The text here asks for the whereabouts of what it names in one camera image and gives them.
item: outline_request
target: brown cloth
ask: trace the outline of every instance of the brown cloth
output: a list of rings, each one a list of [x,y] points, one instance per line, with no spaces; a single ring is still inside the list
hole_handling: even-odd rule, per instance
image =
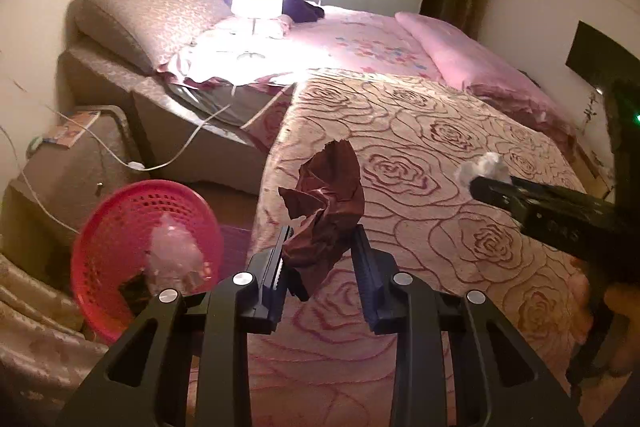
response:
[[[364,191],[360,164],[347,140],[329,142],[299,172],[295,190],[278,189],[291,219],[306,216],[284,243],[282,256],[313,295],[350,248],[351,232],[364,215]]]

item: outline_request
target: wall-mounted tv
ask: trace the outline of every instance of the wall-mounted tv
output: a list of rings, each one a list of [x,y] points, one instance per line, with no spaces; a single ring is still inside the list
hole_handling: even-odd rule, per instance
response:
[[[566,64],[596,89],[607,89],[617,78],[634,80],[640,86],[640,60],[582,21]]]

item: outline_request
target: white tissue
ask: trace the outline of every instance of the white tissue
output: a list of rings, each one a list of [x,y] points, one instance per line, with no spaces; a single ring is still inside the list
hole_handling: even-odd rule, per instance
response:
[[[478,176],[511,184],[509,166],[496,152],[488,152],[476,162],[465,162],[456,172],[456,179],[466,188]]]
[[[166,288],[191,295],[204,282],[204,256],[191,232],[165,212],[151,231],[146,285],[151,295]]]

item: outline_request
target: power cord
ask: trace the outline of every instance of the power cord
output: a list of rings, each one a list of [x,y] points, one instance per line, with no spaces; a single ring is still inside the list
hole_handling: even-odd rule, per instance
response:
[[[6,136],[6,139],[9,141],[9,145],[11,145],[11,150],[14,153],[14,158],[15,158],[15,164],[18,166],[18,169],[20,169],[20,174],[22,174],[22,178],[24,179],[24,182],[26,183],[27,187],[29,188],[29,191],[31,193],[31,196],[33,196],[33,199],[36,201],[36,203],[40,206],[40,208],[42,209],[42,211],[47,214],[47,216],[49,216],[51,219],[53,219],[56,223],[58,223],[61,227],[66,228],[67,230],[69,230],[69,232],[73,232],[73,233],[79,233],[78,230],[76,230],[73,227],[70,227],[68,224],[63,223],[62,221],[60,221],[56,216],[54,216],[53,214],[51,214],[42,204],[42,202],[40,201],[40,198],[38,198],[38,195],[36,194],[35,190],[33,190],[33,187],[31,187],[31,184],[29,182],[29,180],[27,179],[27,176],[24,174],[24,167],[22,167],[22,165],[20,165],[20,159],[18,158],[18,152],[15,150],[15,145],[14,145],[14,141],[11,140],[11,137],[9,136],[9,133],[7,133],[6,129],[4,127],[2,127],[2,124],[0,124],[0,131],[2,131],[2,134],[4,134]]]
[[[156,167],[151,167],[151,168],[145,168],[145,166],[143,166],[142,164],[138,163],[138,162],[129,162],[129,163],[125,163],[123,160],[121,160],[116,153],[114,153],[111,149],[109,149],[109,147],[107,146],[107,144],[105,144],[98,136],[96,136],[96,134],[91,131],[91,129],[89,129],[88,127],[85,127],[82,124],[79,124],[78,122],[74,121],[73,119],[69,118],[68,116],[66,116],[65,114],[62,114],[60,111],[53,109],[52,107],[50,107],[47,103],[43,102],[42,100],[38,99],[34,94],[30,93],[27,89],[25,89],[24,87],[22,87],[16,80],[14,80],[13,78],[11,78],[10,76],[8,77],[12,83],[14,83],[14,85],[20,89],[24,94],[26,94],[27,96],[31,97],[33,100],[35,100],[39,105],[41,105],[42,107],[45,107],[47,109],[49,109],[51,112],[55,113],[56,115],[64,118],[66,121],[69,121],[75,125],[77,125],[78,127],[81,127],[82,129],[84,129],[85,131],[87,131],[91,136],[93,136],[100,145],[102,145],[102,147],[104,147],[104,149],[111,154],[111,156],[113,156],[113,158],[115,160],[117,160],[121,165],[125,166],[126,168],[129,168],[133,171],[138,171],[138,172],[151,172],[151,171],[156,171],[158,169],[162,169],[164,167],[167,167],[169,165],[171,165],[173,162],[175,162],[181,155],[182,153],[187,149],[187,147],[191,144],[191,142],[193,141],[193,139],[196,137],[196,134],[199,133],[199,131],[207,124],[209,123],[211,120],[213,120],[215,117],[217,117],[218,115],[222,114],[223,112],[225,112],[229,107],[231,107],[231,103],[228,103],[227,105],[225,105],[225,107],[223,107],[222,109],[220,109],[219,111],[216,111],[214,114],[212,114],[210,117],[206,118],[205,120],[202,121],[202,123],[196,127],[196,129],[193,131],[193,133],[191,133],[191,136],[189,137],[189,139],[187,140],[187,142],[185,142],[185,144],[181,147],[181,149],[176,153],[176,155],[171,158],[168,162],[163,163],[162,165],[157,165]],[[234,86],[231,90],[231,97],[233,99],[233,97],[236,95],[236,86]],[[42,202],[40,201],[40,198],[38,197],[38,195],[36,194],[35,190],[33,190],[33,187],[31,187],[31,184],[29,182],[29,180],[27,179],[27,176],[24,173],[24,167],[22,167],[22,165],[20,164],[20,158],[18,158],[18,153],[17,150],[15,148],[14,142],[11,139],[11,137],[9,136],[9,133],[7,133],[6,129],[4,127],[2,127],[2,125],[0,124],[0,131],[2,132],[2,134],[4,134],[4,136],[6,137],[6,139],[9,141],[9,144],[11,145],[11,149],[12,152],[14,153],[14,158],[15,158],[15,163],[18,166],[18,169],[20,169],[20,173],[22,174],[22,178],[24,179],[25,184],[27,185],[31,196],[33,196],[33,199],[36,201],[36,203],[38,204],[38,206],[42,209],[42,211],[48,216],[50,217],[50,219],[52,219],[54,222],[58,223],[61,227],[64,227],[65,229],[69,230],[70,232],[73,232],[75,234],[79,234],[78,230],[74,229],[73,227],[70,227],[69,225],[67,225],[66,223],[63,223],[62,221],[60,221],[56,216],[54,216],[53,214],[51,214],[42,204]]]
[[[51,112],[55,113],[56,115],[64,118],[66,121],[69,121],[75,125],[77,125],[78,127],[81,127],[82,129],[84,129],[85,131],[87,131],[91,136],[93,136],[100,145],[102,145],[105,150],[111,154],[111,156],[113,156],[114,159],[116,159],[119,163],[121,163],[122,165],[124,165],[125,167],[131,169],[132,171],[139,171],[139,172],[151,172],[151,171],[157,171],[158,169],[162,169],[164,167],[167,167],[169,165],[171,165],[173,162],[175,162],[181,155],[182,153],[185,151],[185,149],[187,149],[187,147],[191,144],[191,142],[193,141],[193,139],[196,137],[196,134],[198,134],[200,132],[200,130],[207,124],[209,123],[211,120],[213,120],[215,117],[217,117],[218,115],[222,114],[223,112],[225,112],[229,107],[231,107],[231,104],[228,103],[225,105],[225,107],[223,107],[222,109],[220,109],[219,111],[216,111],[214,114],[212,114],[209,118],[206,118],[205,120],[202,121],[202,123],[196,127],[196,129],[193,131],[193,133],[191,133],[191,136],[189,137],[189,139],[187,140],[187,142],[185,142],[185,144],[182,146],[182,148],[177,152],[177,154],[171,158],[168,162],[163,163],[162,165],[157,165],[156,167],[149,167],[148,169],[145,168],[142,164],[137,163],[137,162],[129,162],[129,163],[125,163],[123,160],[121,160],[120,158],[118,158],[118,156],[116,155],[116,153],[114,153],[111,149],[109,149],[109,147],[98,137],[95,135],[95,133],[89,129],[88,127],[85,127],[82,124],[79,124],[78,122],[74,121],[73,119],[69,118],[68,116],[62,114],[60,111],[58,111],[57,109],[53,109],[52,107],[50,107],[50,105],[48,105],[47,103],[42,102],[41,100],[37,99],[37,97],[34,94],[31,94],[28,90],[26,90],[24,87],[22,87],[20,84],[18,84],[18,82],[16,82],[14,79],[11,78],[12,83],[14,83],[15,87],[17,87],[18,89],[20,89],[23,93],[25,93],[26,95],[30,96],[31,98],[33,98],[36,102],[38,102],[39,105],[41,105],[42,107],[45,107],[47,109],[49,109]],[[231,90],[231,97],[236,95],[236,86],[233,87],[233,89]]]

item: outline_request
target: metal screw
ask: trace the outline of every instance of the metal screw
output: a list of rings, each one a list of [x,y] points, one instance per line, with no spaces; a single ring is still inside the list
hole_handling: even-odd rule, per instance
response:
[[[486,296],[481,291],[471,290],[466,294],[466,299],[473,304],[484,304]]]
[[[171,288],[169,288],[168,290],[162,291],[162,293],[159,296],[160,302],[164,302],[165,304],[169,302],[173,302],[177,298],[178,298],[178,292]]]
[[[254,276],[249,272],[240,272],[234,275],[234,284],[237,284],[238,286],[246,286],[252,280],[254,280]]]
[[[398,272],[394,275],[394,282],[401,286],[409,286],[414,281],[408,273]]]

